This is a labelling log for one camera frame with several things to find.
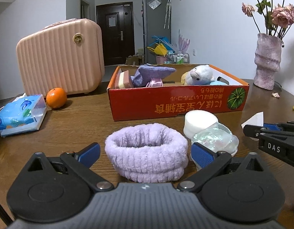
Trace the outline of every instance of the dried pink rose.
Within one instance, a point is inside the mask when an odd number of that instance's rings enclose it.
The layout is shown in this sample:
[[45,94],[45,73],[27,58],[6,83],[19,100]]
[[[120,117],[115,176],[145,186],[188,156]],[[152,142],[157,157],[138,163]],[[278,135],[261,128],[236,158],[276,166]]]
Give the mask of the dried pink rose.
[[246,5],[242,3],[242,11],[248,17],[253,17],[253,13],[255,12],[255,8],[252,5]]
[[285,6],[285,10],[292,16],[294,19],[294,6],[292,4],[289,4],[288,6]]
[[294,23],[294,18],[284,7],[281,7],[281,5],[275,6],[272,18],[272,23],[282,28],[287,28]]

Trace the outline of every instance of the orange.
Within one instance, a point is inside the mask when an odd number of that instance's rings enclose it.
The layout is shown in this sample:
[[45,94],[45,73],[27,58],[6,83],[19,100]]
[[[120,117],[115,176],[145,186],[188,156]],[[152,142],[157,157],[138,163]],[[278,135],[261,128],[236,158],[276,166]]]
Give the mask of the orange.
[[51,108],[62,107],[67,100],[66,92],[63,88],[54,88],[47,93],[46,103]]

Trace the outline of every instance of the blue tissue packet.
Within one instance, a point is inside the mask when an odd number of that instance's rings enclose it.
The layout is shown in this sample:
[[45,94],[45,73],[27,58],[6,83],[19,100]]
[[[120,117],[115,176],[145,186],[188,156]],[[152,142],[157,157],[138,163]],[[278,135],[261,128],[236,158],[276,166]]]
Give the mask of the blue tissue packet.
[[39,130],[45,113],[43,95],[31,95],[10,102],[0,110],[0,135],[5,137]]

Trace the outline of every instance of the pink suitcase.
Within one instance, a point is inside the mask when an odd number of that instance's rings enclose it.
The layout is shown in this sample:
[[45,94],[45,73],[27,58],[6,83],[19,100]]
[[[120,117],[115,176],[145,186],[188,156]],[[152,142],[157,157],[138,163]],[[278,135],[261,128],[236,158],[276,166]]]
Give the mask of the pink suitcase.
[[18,64],[27,95],[61,87],[68,95],[97,88],[105,74],[101,29],[87,19],[50,25],[17,44]]

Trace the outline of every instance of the cardboard box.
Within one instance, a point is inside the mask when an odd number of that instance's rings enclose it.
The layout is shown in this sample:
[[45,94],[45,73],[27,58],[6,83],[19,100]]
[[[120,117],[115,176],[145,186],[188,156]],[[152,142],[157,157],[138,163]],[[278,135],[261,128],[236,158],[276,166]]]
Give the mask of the cardboard box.
[[176,68],[176,72],[163,80],[164,87],[134,89],[114,89],[114,82],[122,71],[129,70],[133,76],[138,66],[116,68],[107,89],[114,121],[175,117],[190,110],[211,113],[243,110],[250,87],[247,82],[210,65],[216,80],[221,77],[229,85],[182,86],[182,75],[197,65],[163,66]]
[[126,65],[142,65],[143,56],[132,56],[126,58]]

